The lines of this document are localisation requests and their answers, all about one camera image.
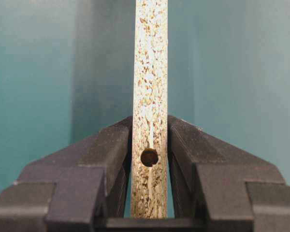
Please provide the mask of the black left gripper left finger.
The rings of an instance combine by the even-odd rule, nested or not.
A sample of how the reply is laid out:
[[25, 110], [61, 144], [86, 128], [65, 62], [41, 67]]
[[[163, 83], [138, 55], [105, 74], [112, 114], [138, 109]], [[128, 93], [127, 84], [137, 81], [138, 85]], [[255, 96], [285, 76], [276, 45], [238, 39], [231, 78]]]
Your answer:
[[0, 232], [91, 232], [122, 217], [132, 118], [28, 164], [0, 194]]

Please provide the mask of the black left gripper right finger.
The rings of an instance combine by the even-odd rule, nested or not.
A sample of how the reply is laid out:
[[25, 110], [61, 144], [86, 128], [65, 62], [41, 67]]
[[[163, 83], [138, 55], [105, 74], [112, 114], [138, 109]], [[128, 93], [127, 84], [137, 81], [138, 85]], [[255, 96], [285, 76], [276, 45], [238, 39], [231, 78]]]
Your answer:
[[290, 186], [275, 165], [174, 116], [168, 159], [176, 217], [207, 232], [290, 232]]

